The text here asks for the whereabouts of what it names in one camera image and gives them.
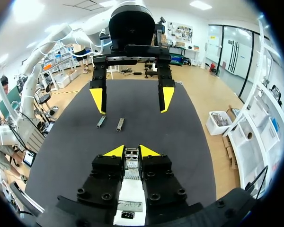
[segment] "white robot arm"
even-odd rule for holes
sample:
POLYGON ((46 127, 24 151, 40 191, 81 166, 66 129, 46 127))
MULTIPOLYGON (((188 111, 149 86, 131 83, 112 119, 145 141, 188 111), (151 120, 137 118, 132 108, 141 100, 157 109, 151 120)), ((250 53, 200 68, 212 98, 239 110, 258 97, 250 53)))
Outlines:
MULTIPOLYGON (((90 47, 92 51, 88 54, 95 54, 93 50, 97 49, 99 46, 95 45, 93 48, 94 43, 89 36, 95 33, 105 34, 105 28, 108 27, 111 12, 112 10, 108 10, 92 17, 88 20, 84 28, 76 31, 73 31, 68 24, 61 24, 56 31, 53 31, 33 50, 21 69, 21 74, 28 76, 23 87, 20 104, 20 112, 23 114, 18 114, 11 107, 0 83, 0 95, 15 125, 14 131, 7 125, 0 126, 0 145, 17 145, 21 149, 24 149, 24 146, 28 146, 34 151, 39 150, 44 140, 43 135, 36 129, 39 120, 35 118, 34 114, 35 89, 38 76, 42 70, 41 66, 38 64, 39 61, 52 50, 57 42, 62 42, 64 45, 80 44, 90 47), (16 137, 16 133, 21 137, 25 145, 19 141, 19 138, 16 137)), ((100 50, 98 50, 97 54, 101 54, 104 49, 104 42, 100 41, 100 43, 100 50)))

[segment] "black mat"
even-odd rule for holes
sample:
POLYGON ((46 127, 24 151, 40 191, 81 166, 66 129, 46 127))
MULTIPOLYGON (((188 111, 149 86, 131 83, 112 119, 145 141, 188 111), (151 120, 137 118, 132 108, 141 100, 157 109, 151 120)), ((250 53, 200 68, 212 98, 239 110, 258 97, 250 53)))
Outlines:
POLYGON ((58 195, 76 200, 97 154, 140 144, 169 156, 189 205, 207 206, 216 200, 210 151, 181 84, 176 84, 168 112, 160 113, 157 81, 108 80, 107 118, 98 129, 100 118, 86 85, 55 123, 31 169, 26 193, 43 208, 55 205, 58 195), (116 132, 121 117, 124 127, 116 132))

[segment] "screw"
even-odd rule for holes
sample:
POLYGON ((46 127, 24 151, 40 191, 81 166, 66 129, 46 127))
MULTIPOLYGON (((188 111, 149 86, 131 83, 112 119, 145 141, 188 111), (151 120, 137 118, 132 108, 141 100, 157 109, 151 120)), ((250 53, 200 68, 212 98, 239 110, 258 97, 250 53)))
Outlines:
POLYGON ((158 201, 159 199, 161 199, 160 194, 154 193, 151 195, 150 200, 152 201, 158 201))
POLYGON ((79 188, 79 189, 77 190, 77 194, 79 194, 79 195, 83 195, 84 193, 85 193, 84 188, 79 188))
POLYGON ((155 175, 156 175, 156 174, 153 173, 153 172, 148 172, 148 173, 147 173, 147 176, 150 176, 150 177, 155 176, 155 175))
POLYGON ((218 208, 223 208, 223 207, 225 207, 225 203, 224 203, 223 200, 218 200, 218 201, 216 202, 216 206, 217 206, 218 208))
POLYGON ((186 195, 186 191, 184 188, 180 188, 178 191, 177 191, 177 194, 178 195, 186 195))
POLYGON ((102 198, 103 200, 108 201, 108 200, 111 200, 111 199, 112 199, 112 195, 109 194, 109 193, 104 193, 104 194, 102 194, 101 198, 102 198))
POLYGON ((232 218, 233 216, 235 216, 236 211, 234 209, 228 209, 227 211, 225 211, 225 217, 227 218, 232 218))
POLYGON ((172 175, 173 172, 172 172, 171 170, 168 170, 168 171, 165 172, 165 174, 166 174, 166 175, 172 175))
POLYGON ((89 176, 96 176, 98 172, 96 170, 92 170, 89 176))

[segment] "poster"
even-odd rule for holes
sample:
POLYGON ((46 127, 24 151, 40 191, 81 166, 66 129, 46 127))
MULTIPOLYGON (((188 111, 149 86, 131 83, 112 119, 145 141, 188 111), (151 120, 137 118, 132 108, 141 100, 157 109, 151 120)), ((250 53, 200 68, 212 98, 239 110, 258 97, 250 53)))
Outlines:
POLYGON ((191 43, 193 39, 193 28, 187 25, 168 22, 168 36, 173 41, 191 43))

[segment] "small metal bar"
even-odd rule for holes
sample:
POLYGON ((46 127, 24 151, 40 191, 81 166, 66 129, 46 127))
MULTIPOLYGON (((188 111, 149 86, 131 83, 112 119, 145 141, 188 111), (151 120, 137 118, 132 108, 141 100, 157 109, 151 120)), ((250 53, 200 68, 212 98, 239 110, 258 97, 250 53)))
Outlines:
POLYGON ((106 116, 102 116, 102 117, 101 117, 100 121, 99 121, 98 124, 97 124, 97 128, 98 128, 98 129, 101 127, 101 125, 102 125, 103 121, 105 120, 105 118, 106 118, 106 116))
POLYGON ((123 123, 124 123, 124 118, 120 118, 119 124, 117 126, 117 131, 121 131, 123 123))

